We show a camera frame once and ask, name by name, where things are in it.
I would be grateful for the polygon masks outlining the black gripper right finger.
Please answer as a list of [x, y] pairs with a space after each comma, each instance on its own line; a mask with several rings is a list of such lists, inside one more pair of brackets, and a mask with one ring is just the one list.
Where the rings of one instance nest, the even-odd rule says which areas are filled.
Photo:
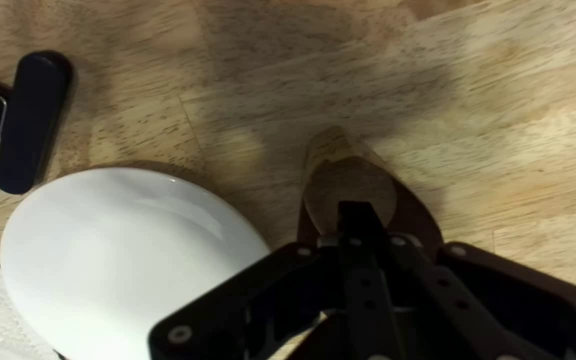
[[576, 287], [491, 253], [447, 243], [416, 205], [377, 216], [356, 209], [406, 353], [425, 360], [576, 360]]

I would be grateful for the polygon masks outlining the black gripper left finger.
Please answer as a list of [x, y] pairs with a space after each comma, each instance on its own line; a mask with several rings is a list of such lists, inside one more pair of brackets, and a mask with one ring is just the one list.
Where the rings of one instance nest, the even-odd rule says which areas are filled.
[[387, 238], [368, 203], [339, 203], [331, 247], [293, 243], [160, 321], [150, 360], [264, 360], [333, 315], [315, 356], [402, 360], [379, 256]]

